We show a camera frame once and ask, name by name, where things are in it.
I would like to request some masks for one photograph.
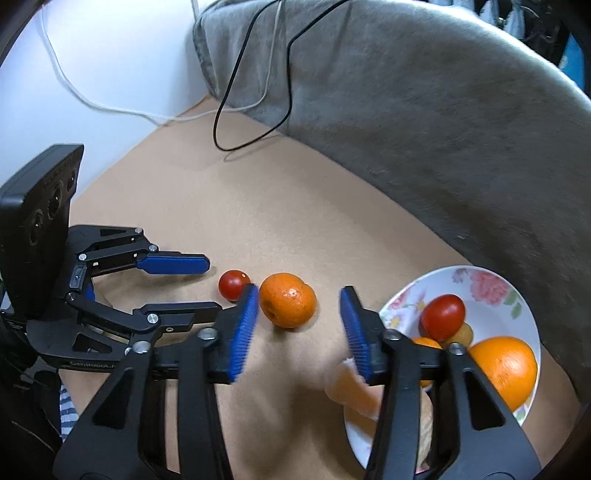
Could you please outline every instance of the blue gripper pad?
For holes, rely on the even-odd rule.
[[[95,286],[92,283],[92,280],[88,283],[88,285],[86,286],[86,288],[84,289],[82,294],[89,300],[92,300],[92,301],[96,300]]]
[[[209,270],[209,259],[205,255],[156,252],[138,260],[136,266],[151,274],[194,275]]]
[[[244,285],[235,307],[217,314],[213,327],[220,332],[220,349],[212,374],[218,383],[234,383],[242,373],[258,315],[258,288]]]
[[[388,370],[388,359],[381,349],[384,324],[376,312],[361,306],[359,297],[351,286],[340,291],[339,306],[357,371],[368,385],[374,385]]]

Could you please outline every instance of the gray blanket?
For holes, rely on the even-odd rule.
[[[265,3],[223,1],[197,22],[216,98]],[[269,94],[249,115],[274,125],[285,114],[286,39],[330,3],[285,2]],[[543,344],[589,400],[591,103],[554,66],[467,15],[422,2],[342,5],[294,43],[294,107],[282,132],[512,282]],[[261,96],[274,18],[270,7],[253,30],[232,106]]]

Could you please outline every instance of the white bowl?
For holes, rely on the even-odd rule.
[[[534,352],[538,375],[526,402],[513,412],[522,425],[534,401],[540,380],[541,347],[534,316],[520,293],[503,277],[486,268],[471,265],[444,267],[410,282],[379,311],[387,328],[411,338],[420,336],[418,323],[423,308],[440,295],[453,293],[466,305],[466,322],[474,331],[472,344],[490,337],[520,338]],[[345,415],[345,428],[357,460],[367,466],[372,438],[356,416]]]

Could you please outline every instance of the striped cloth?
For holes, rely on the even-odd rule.
[[[72,398],[70,398],[70,394],[64,384],[62,384],[60,388],[60,417],[61,438],[65,440],[68,434],[72,431],[72,428],[74,428],[74,425],[76,425],[78,414],[76,413]]]

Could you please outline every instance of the red cherry tomato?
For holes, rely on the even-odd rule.
[[[457,295],[441,295],[425,307],[421,324],[429,337],[438,342],[451,338],[466,319],[466,306]]]
[[[228,270],[220,277],[217,287],[222,297],[226,300],[237,301],[242,293],[242,287],[250,282],[251,279],[244,272],[240,270]]]

